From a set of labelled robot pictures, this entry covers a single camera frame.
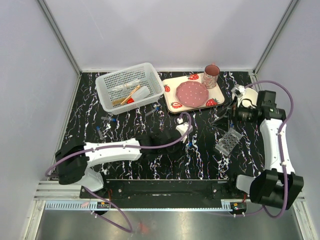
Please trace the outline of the wooden test tube clamp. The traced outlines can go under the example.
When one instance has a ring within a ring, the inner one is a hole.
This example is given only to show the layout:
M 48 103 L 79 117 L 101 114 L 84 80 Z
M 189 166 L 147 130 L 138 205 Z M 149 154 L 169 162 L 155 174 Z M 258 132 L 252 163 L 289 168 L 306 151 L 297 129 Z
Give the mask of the wooden test tube clamp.
M 123 99 L 123 101 L 120 103 L 120 105 L 122 106 L 122 105 L 126 104 L 126 103 L 128 102 L 128 100 L 132 97 L 132 95 L 133 95 L 136 91 L 138 91 L 140 88 L 141 88 L 140 85 L 138 85 L 137 87 L 135 87 L 135 89 L 133 89 L 132 92 L 131 92 L 126 98 Z

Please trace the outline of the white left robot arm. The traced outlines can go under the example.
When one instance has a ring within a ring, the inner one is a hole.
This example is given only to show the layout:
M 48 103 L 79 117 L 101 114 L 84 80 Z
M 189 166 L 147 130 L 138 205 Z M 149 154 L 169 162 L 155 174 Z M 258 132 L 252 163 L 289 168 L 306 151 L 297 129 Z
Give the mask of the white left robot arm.
M 77 144 L 68 143 L 55 154 L 56 161 L 70 156 L 56 166 L 60 185 L 78 184 L 97 198 L 108 193 L 103 175 L 93 169 L 96 165 L 117 161 L 137 161 L 179 152 L 187 136 L 178 130 L 137 136 L 121 142 Z

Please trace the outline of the clear plastic funnel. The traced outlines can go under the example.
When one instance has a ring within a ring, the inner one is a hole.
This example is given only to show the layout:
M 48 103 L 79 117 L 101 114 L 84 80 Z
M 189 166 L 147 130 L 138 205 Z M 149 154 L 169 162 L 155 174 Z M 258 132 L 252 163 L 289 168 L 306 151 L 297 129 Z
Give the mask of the clear plastic funnel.
M 128 83 L 123 83 L 121 85 L 115 86 L 111 89 L 111 91 L 116 92 L 116 91 L 124 91 L 127 90 L 129 87 L 135 85 L 137 82 L 134 81 L 130 81 Z

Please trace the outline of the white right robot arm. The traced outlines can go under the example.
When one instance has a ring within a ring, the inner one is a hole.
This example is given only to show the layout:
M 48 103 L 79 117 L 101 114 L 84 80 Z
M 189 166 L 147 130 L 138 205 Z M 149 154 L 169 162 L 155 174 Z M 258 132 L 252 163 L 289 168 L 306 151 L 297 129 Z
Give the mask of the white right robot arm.
M 263 139 L 264 170 L 252 177 L 236 174 L 227 185 L 228 195 L 246 193 L 251 202 L 288 210 L 304 186 L 290 161 L 286 139 L 286 112 L 277 108 L 274 91 L 255 91 L 242 86 L 232 90 L 232 101 L 225 111 L 230 122 L 256 123 Z

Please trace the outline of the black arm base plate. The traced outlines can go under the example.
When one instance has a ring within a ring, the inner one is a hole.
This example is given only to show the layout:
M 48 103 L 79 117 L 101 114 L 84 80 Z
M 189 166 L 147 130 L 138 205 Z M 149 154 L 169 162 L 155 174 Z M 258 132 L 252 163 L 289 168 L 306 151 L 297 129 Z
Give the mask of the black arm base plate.
M 229 180 L 111 180 L 94 192 L 122 209 L 224 209 L 249 200 Z

